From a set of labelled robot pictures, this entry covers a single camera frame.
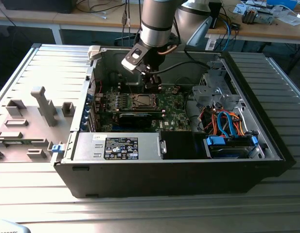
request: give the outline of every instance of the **blue cable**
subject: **blue cable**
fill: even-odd
[[[226,113],[226,112],[220,112],[220,113],[218,114],[217,123],[218,123],[218,128],[219,128],[219,130],[220,130],[226,137],[229,137],[229,135],[227,134],[227,132],[225,132],[225,131],[222,129],[222,126],[221,126],[221,121],[220,121],[220,119],[221,119],[222,114],[225,114],[225,115],[227,116],[227,118],[228,118],[228,121],[229,121],[229,130],[231,131],[231,134],[232,134],[234,137],[238,137],[238,135],[237,135],[235,129],[233,128],[233,120],[232,120],[231,116],[230,116],[228,113]]]
[[[231,35],[231,31],[230,31],[230,29],[229,29],[229,25],[228,25],[228,23],[227,23],[227,22],[225,22],[224,20],[223,20],[223,22],[226,24],[226,26],[227,26],[227,29],[228,29],[228,39],[227,39],[226,45],[224,46],[224,48],[222,49],[222,51],[224,51],[224,50],[227,48],[227,46],[228,46],[228,43],[229,43],[229,36]]]

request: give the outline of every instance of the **motherboard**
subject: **motherboard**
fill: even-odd
[[[96,118],[101,132],[190,131],[179,87],[159,93],[123,93],[111,87],[96,98]]]

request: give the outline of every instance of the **workbench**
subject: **workbench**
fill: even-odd
[[[97,0],[90,0],[94,5]],[[272,25],[242,23],[242,17],[231,13],[235,5],[240,3],[238,0],[224,0],[224,8],[233,22],[239,23],[241,29],[237,35],[238,40],[277,42],[300,44],[300,25],[291,26],[278,19],[275,19]],[[112,1],[108,5],[100,6],[95,9],[105,9],[121,4],[120,1]],[[64,44],[61,30],[84,30],[84,31],[102,31],[102,32],[121,32],[121,19],[124,6],[113,8],[107,11],[107,19],[102,19],[93,14],[84,13],[77,9],[71,14],[60,14],[55,12],[37,12],[37,11],[9,11],[6,10],[0,2],[0,7],[4,13],[20,27],[48,28],[53,32],[56,44]],[[87,3],[81,3],[80,8],[88,10]],[[131,4],[131,32],[135,33],[139,27],[139,8],[137,4]],[[0,11],[0,25],[12,26],[13,24]],[[209,29],[206,37],[209,38],[207,48],[211,48],[217,39],[220,39],[226,33],[223,22],[218,22],[216,29]]]

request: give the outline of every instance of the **power supply label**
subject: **power supply label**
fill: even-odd
[[[137,137],[107,137],[105,149],[106,160],[139,159]]]

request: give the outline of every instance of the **green circuit board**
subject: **green circuit board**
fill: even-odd
[[[158,132],[190,131],[184,111],[184,96],[173,87],[163,88],[158,94],[119,93],[113,89],[104,93],[104,106],[99,110],[102,132]],[[130,129],[121,127],[120,114],[149,114],[151,127]]]

